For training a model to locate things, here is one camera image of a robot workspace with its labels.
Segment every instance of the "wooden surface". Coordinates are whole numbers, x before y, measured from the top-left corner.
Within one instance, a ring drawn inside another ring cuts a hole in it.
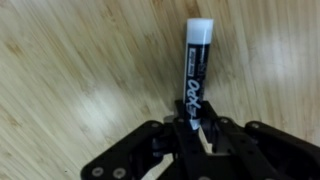
[[[220,115],[320,145],[319,12],[317,0],[0,0],[0,179],[79,179],[172,114],[189,17],[215,19],[205,98]]]

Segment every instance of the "wooden table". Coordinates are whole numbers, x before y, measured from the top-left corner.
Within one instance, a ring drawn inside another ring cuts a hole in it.
[[[172,114],[191,17],[215,19],[205,99],[220,115],[320,145],[319,12],[317,0],[0,0],[0,179],[79,179]]]

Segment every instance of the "screw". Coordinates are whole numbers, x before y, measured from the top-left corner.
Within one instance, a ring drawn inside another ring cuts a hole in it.
[[[94,176],[94,177],[100,177],[100,176],[102,176],[102,174],[103,174],[103,168],[102,167],[96,167],[96,168],[94,168],[93,170],[92,170],[92,175]]]
[[[251,126],[254,128],[259,128],[259,124],[257,124],[257,123],[252,123]]]
[[[122,179],[126,175],[124,168],[117,168],[113,171],[113,177],[116,179]]]
[[[152,123],[151,126],[152,127],[159,127],[159,123]]]
[[[221,119],[221,122],[228,123],[229,121],[228,121],[228,119]]]
[[[201,177],[199,177],[198,180],[211,180],[211,179],[207,176],[201,176]]]

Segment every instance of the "white marker cap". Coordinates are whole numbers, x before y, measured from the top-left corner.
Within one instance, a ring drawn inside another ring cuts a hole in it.
[[[207,18],[188,19],[187,43],[210,44],[214,20]]]

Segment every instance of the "marker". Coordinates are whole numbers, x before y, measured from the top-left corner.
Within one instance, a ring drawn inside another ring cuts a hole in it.
[[[192,18],[187,22],[183,103],[185,119],[190,121],[194,130],[200,126],[199,112],[203,101],[213,24],[213,19],[206,18]]]

